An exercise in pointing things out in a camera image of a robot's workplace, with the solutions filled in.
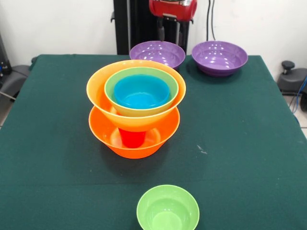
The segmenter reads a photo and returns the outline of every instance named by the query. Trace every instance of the red cup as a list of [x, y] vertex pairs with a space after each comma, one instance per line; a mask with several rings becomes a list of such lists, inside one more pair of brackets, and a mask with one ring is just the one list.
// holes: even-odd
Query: red cup
[[121, 141], [128, 148], [138, 148], [145, 141], [146, 132], [129, 132], [119, 128]]

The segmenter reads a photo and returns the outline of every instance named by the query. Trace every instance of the yellow-orange bowl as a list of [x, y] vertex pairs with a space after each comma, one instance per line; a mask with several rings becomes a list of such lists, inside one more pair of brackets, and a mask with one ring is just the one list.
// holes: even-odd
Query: yellow-orange bowl
[[[179, 85], [179, 92], [169, 109], [158, 114], [141, 117], [122, 116], [116, 112], [112, 112], [113, 106], [107, 99], [104, 90], [105, 83], [108, 78], [116, 72], [132, 67], [151, 67], [160, 69], [175, 78]], [[169, 66], [147, 60], [126, 60], [107, 65], [94, 73], [87, 83], [86, 92], [94, 106], [96, 106], [116, 127], [131, 132], [143, 132], [157, 126], [163, 118], [177, 107], [186, 94], [186, 84], [182, 76]]]

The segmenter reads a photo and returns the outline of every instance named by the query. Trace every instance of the bowl rim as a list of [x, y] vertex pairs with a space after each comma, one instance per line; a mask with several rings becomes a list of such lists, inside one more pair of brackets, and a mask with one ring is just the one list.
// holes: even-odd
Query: bowl rim
[[91, 111], [90, 111], [90, 114], [89, 114], [89, 116], [88, 116], [88, 124], [89, 124], [89, 127], [90, 127], [91, 132], [92, 132], [93, 135], [94, 135], [98, 140], [100, 140], [102, 143], [104, 143], [104, 144], [107, 145], [107, 146], [111, 146], [111, 147], [113, 147], [113, 148], [116, 148], [116, 149], [118, 149], [118, 150], [138, 151], [138, 150], [150, 149], [150, 148], [156, 147], [156, 146], [158, 146], [158, 145], [161, 145], [161, 144], [165, 143], [167, 140], [169, 140], [169, 139], [176, 133], [176, 131], [178, 130], [179, 125], [180, 125], [180, 113], [179, 113], [178, 108], [176, 107], [176, 108], [175, 108], [175, 111], [176, 111], [177, 116], [178, 116], [178, 122], [177, 122], [177, 124], [176, 124], [175, 129], [172, 131], [172, 133], [171, 133], [167, 138], [161, 140], [159, 143], [156, 143], [156, 144], [151, 145], [151, 146], [143, 147], [143, 148], [123, 148], [123, 147], [117, 147], [117, 146], [111, 145], [110, 143], [105, 142], [104, 140], [102, 140], [102, 139], [93, 131], [93, 127], [92, 127], [92, 125], [91, 125], [91, 116], [92, 116], [92, 114], [93, 114], [93, 112], [94, 112], [95, 109], [97, 109], [97, 110], [99, 110], [99, 112], [101, 112], [100, 109], [97, 108], [96, 106], [93, 106], [93, 107], [92, 107], [92, 109], [91, 109]]
[[152, 190], [154, 190], [154, 189], [156, 189], [156, 188], [159, 188], [159, 187], [173, 187], [173, 188], [176, 188], [176, 189], [179, 189], [179, 190], [184, 191], [188, 196], [190, 196], [190, 197], [192, 198], [192, 200], [193, 200], [194, 203], [196, 204], [196, 207], [197, 207], [197, 214], [198, 214], [198, 216], [197, 216], [197, 221], [196, 221], [196, 223], [195, 223], [195, 226], [193, 227], [193, 230], [196, 229], [196, 227], [197, 227], [197, 225], [198, 225], [198, 223], [199, 223], [199, 221], [200, 221], [200, 208], [199, 208], [199, 206], [198, 206], [198, 203], [197, 203], [196, 199], [195, 199], [194, 196], [193, 196], [191, 193], [189, 193], [186, 189], [184, 189], [184, 188], [182, 188], [182, 187], [179, 187], [179, 186], [177, 186], [177, 185], [172, 185], [172, 184], [161, 184], [161, 185], [152, 187], [152, 188], [148, 189], [148, 190], [140, 197], [140, 199], [139, 199], [139, 201], [138, 201], [138, 204], [137, 204], [137, 206], [136, 206], [136, 216], [137, 216], [137, 219], [138, 219], [138, 223], [139, 223], [139, 225], [142, 227], [142, 229], [145, 229], [145, 228], [144, 228], [143, 225], [140, 223], [140, 219], [139, 219], [139, 215], [138, 215], [138, 209], [139, 209], [140, 202], [141, 202], [141, 200], [143, 199], [143, 197], [144, 197], [146, 194], [148, 194], [148, 193], [151, 192]]
[[[126, 70], [128, 70], [128, 69], [138, 69], [138, 68], [155, 69], [155, 70], [158, 70], [158, 71], [163, 72], [163, 73], [167, 74], [168, 76], [170, 76], [171, 79], [174, 80], [175, 83], [176, 83], [177, 90], [176, 90], [175, 96], [174, 96], [173, 98], [171, 98], [171, 100], [169, 100], [168, 102], [166, 102], [166, 103], [164, 103], [164, 104], [162, 104], [162, 105], [160, 105], [160, 106], [157, 106], [157, 107], [154, 107], [154, 108], [150, 108], [150, 109], [133, 109], [133, 108], [125, 107], [125, 106], [120, 105], [120, 104], [118, 104], [117, 102], [113, 101], [113, 100], [109, 97], [109, 95], [107, 94], [107, 92], [106, 92], [106, 85], [107, 85], [107, 83], [109, 82], [109, 80], [110, 80], [115, 74], [118, 74], [118, 73], [120, 73], [120, 72], [124, 72], [124, 71], [126, 71]], [[108, 99], [112, 104], [115, 104], [116, 106], [118, 106], [118, 107], [120, 107], [120, 108], [122, 108], [122, 109], [126, 109], [126, 110], [129, 110], [129, 111], [134, 111], [134, 112], [151, 112], [151, 111], [153, 111], [153, 110], [157, 110], [157, 109], [160, 109], [160, 108], [162, 108], [162, 107], [164, 107], [164, 106], [167, 106], [167, 105], [171, 104], [171, 103], [175, 100], [175, 98], [177, 97], [177, 95], [178, 95], [178, 93], [179, 93], [179, 84], [178, 84], [178, 82], [176, 81], [176, 79], [175, 79], [171, 74], [169, 74], [169, 73], [167, 73], [167, 72], [165, 72], [165, 71], [163, 71], [163, 70], [161, 70], [161, 69], [152, 68], [152, 67], [131, 67], [131, 68], [127, 68], [127, 69], [122, 69], [122, 70], [120, 70], [120, 71], [118, 71], [118, 72], [112, 74], [112, 75], [106, 80], [106, 82], [105, 82], [104, 91], [105, 91], [105, 95], [106, 95], [107, 99]]]
[[[230, 44], [230, 45], [232, 45], [232, 46], [236, 46], [237, 48], [241, 49], [241, 50], [244, 52], [244, 54], [245, 54], [245, 56], [246, 56], [246, 60], [245, 60], [245, 62], [243, 62], [240, 66], [237, 66], [237, 67], [234, 67], [234, 68], [230, 68], [230, 69], [214, 69], [214, 68], [208, 67], [208, 66], [206, 66], [206, 65], [203, 65], [203, 64], [201, 64], [201, 63], [196, 59], [196, 57], [195, 57], [195, 49], [196, 49], [198, 46], [200, 46], [200, 45], [202, 45], [202, 44], [205, 44], [205, 43], [226, 43], [226, 44]], [[232, 71], [232, 70], [239, 69], [239, 68], [241, 68], [242, 66], [244, 66], [244, 65], [248, 62], [248, 54], [247, 54], [247, 52], [246, 52], [243, 48], [241, 48], [240, 46], [238, 46], [238, 45], [236, 45], [236, 44], [233, 44], [233, 43], [230, 43], [230, 42], [225, 42], [225, 41], [205, 41], [205, 42], [200, 42], [200, 43], [198, 43], [197, 45], [195, 45], [195, 46], [193, 47], [191, 55], [192, 55], [192, 58], [194, 59], [194, 61], [195, 61], [198, 65], [200, 65], [200, 66], [202, 66], [202, 67], [204, 67], [204, 68], [207, 68], [207, 69], [212, 69], [212, 70], [220, 71], [220, 72], [228, 72], [228, 71]]]
[[169, 66], [169, 67], [171, 67], [171, 68], [173, 68], [173, 69], [176, 69], [178, 66], [180, 66], [181, 64], [182, 64], [182, 62], [184, 62], [184, 60], [186, 59], [186, 52], [184, 52], [184, 50], [183, 50], [183, 48], [181, 48], [180, 46], [178, 46], [177, 44], [175, 44], [175, 43], [171, 43], [171, 42], [167, 42], [167, 41], [159, 41], [159, 40], [153, 40], [153, 41], [147, 41], [147, 42], [141, 42], [141, 43], [138, 43], [137, 45], [135, 45], [131, 50], [130, 50], [130, 52], [129, 52], [129, 57], [130, 57], [130, 59], [131, 60], [144, 60], [144, 59], [136, 59], [136, 58], [133, 58], [132, 57], [132, 52], [137, 48], [137, 46], [140, 46], [140, 45], [143, 45], [143, 44], [147, 44], [147, 43], [152, 43], [152, 42], [164, 42], [164, 43], [167, 43], [168, 45], [171, 45], [171, 46], [176, 46], [179, 50], [180, 50], [180, 52], [182, 53], [182, 54], [184, 54], [184, 57], [183, 57], [183, 59], [182, 60], [180, 60], [180, 62], [179, 62], [179, 64], [177, 64], [176, 66]]
[[[160, 115], [162, 115], [162, 114], [171, 112], [173, 109], [175, 109], [175, 108], [182, 102], [182, 100], [183, 100], [183, 98], [185, 97], [186, 92], [187, 92], [186, 83], [185, 83], [183, 77], [180, 75], [180, 73], [178, 73], [178, 72], [177, 72], [176, 70], [174, 70], [173, 68], [169, 67], [169, 68], [171, 68], [171, 70], [175, 71], [175, 72], [179, 75], [179, 77], [182, 78], [183, 92], [182, 92], [182, 96], [181, 96], [181, 98], [178, 100], [178, 102], [175, 103], [175, 104], [172, 104], [171, 107], [168, 108], [167, 110], [165, 110], [165, 111], [163, 111], [163, 112], [160, 112], [160, 113], [157, 113], [157, 114], [154, 114], [154, 115], [150, 115], [150, 116], [122, 116], [122, 115], [118, 115], [118, 114], [111, 113], [111, 112], [109, 112], [109, 111], [107, 111], [107, 110], [101, 108], [100, 106], [98, 106], [98, 105], [92, 100], [92, 98], [90, 97], [90, 93], [89, 93], [90, 83], [91, 83], [91, 81], [93, 80], [92, 77], [93, 77], [94, 75], [98, 74], [100, 71], [102, 71], [102, 70], [103, 70], [104, 68], [106, 68], [106, 67], [109, 67], [109, 66], [111, 66], [111, 65], [119, 65], [119, 64], [121, 64], [121, 63], [122, 63], [122, 64], [125, 64], [125, 62], [127, 62], [127, 61], [129, 61], [129, 62], [137, 61], [138, 63], [151, 62], [151, 61], [148, 61], [148, 60], [124, 60], [124, 61], [114, 62], [114, 63], [111, 63], [111, 64], [109, 64], [109, 65], [106, 65], [106, 66], [100, 68], [99, 70], [97, 70], [97, 71], [90, 77], [90, 79], [89, 79], [88, 82], [87, 82], [87, 85], [86, 85], [86, 94], [87, 94], [87, 97], [88, 97], [89, 100], [92, 102], [92, 104], [93, 104], [95, 107], [97, 107], [99, 110], [103, 111], [103, 113], [106, 113], [106, 114], [108, 114], [108, 115], [115, 116], [115, 117], [118, 117], [118, 118], [125, 118], [125, 119], [147, 119], [147, 118], [151, 118], [151, 117], [155, 117], [155, 116], [160, 116]], [[164, 65], [164, 64], [159, 63], [159, 62], [155, 62], [155, 64], [157, 64], [157, 65], [162, 65], [162, 66], [167, 66], [167, 65]]]

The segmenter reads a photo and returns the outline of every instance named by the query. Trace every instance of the green bowl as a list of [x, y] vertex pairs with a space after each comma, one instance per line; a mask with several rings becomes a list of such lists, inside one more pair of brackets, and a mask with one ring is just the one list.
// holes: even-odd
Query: green bowl
[[[163, 80], [169, 87], [170, 90], [170, 97], [167, 103], [151, 108], [151, 109], [132, 109], [128, 107], [124, 107], [120, 104], [116, 103], [115, 97], [114, 97], [114, 87], [118, 81], [121, 79], [135, 75], [135, 74], [146, 74], [155, 76], [161, 80]], [[171, 107], [174, 99], [177, 97], [179, 92], [179, 86], [175, 78], [170, 75], [169, 73], [155, 68], [150, 67], [133, 67], [121, 70], [115, 74], [113, 74], [105, 83], [105, 94], [108, 100], [111, 102], [111, 104], [114, 106], [114, 108], [123, 116], [151, 116], [155, 114], [159, 114], [161, 112], [164, 112], [168, 108]]]
[[148, 190], [140, 198], [136, 214], [144, 230], [194, 230], [200, 219], [194, 197], [174, 185]]

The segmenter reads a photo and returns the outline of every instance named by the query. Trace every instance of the plastic bowl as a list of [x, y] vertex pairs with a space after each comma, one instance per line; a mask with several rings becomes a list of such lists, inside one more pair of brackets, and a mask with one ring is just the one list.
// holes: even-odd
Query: plastic bowl
[[[132, 109], [116, 103], [115, 94], [114, 94], [114, 88], [116, 83], [129, 75], [135, 75], [135, 74], [152, 75], [166, 82], [170, 90], [170, 97], [168, 99], [168, 102], [166, 102], [161, 106], [151, 109]], [[178, 95], [178, 92], [179, 92], [178, 83], [175, 80], [175, 78], [172, 77], [172, 75], [159, 69], [147, 68], [147, 67], [136, 67], [136, 68], [121, 70], [112, 75], [105, 83], [106, 97], [115, 107], [115, 109], [123, 116], [151, 116], [154, 114], [161, 113], [167, 110], [172, 105], [173, 101]]]
[[131, 109], [162, 106], [168, 101], [169, 95], [169, 87], [163, 80], [145, 74], [123, 78], [114, 87], [116, 102]]
[[202, 72], [214, 77], [229, 76], [248, 61], [244, 49], [221, 41], [208, 41], [196, 45], [192, 50], [192, 57]]
[[89, 125], [95, 137], [106, 144], [119, 156], [139, 159], [154, 154], [178, 129], [180, 123], [179, 110], [173, 109], [166, 118], [145, 134], [145, 141], [135, 149], [123, 145], [118, 128], [96, 107], [89, 115]]
[[149, 41], [133, 47], [130, 58], [156, 61], [176, 69], [186, 58], [186, 53], [174, 43]]
[[[107, 99], [104, 91], [106, 80], [114, 73], [131, 67], [157, 68], [169, 73], [175, 78], [179, 86], [179, 91], [169, 109], [155, 115], [142, 117], [121, 116], [110, 112], [113, 106]], [[115, 62], [94, 73], [87, 83], [86, 92], [94, 106], [96, 106], [116, 127], [130, 132], [143, 132], [155, 128], [163, 118], [177, 107], [186, 94], [186, 84], [176, 70], [166, 65], [155, 61], [127, 60]]]
[[140, 198], [137, 218], [144, 230], [194, 230], [200, 210], [188, 191], [174, 185], [160, 185]]

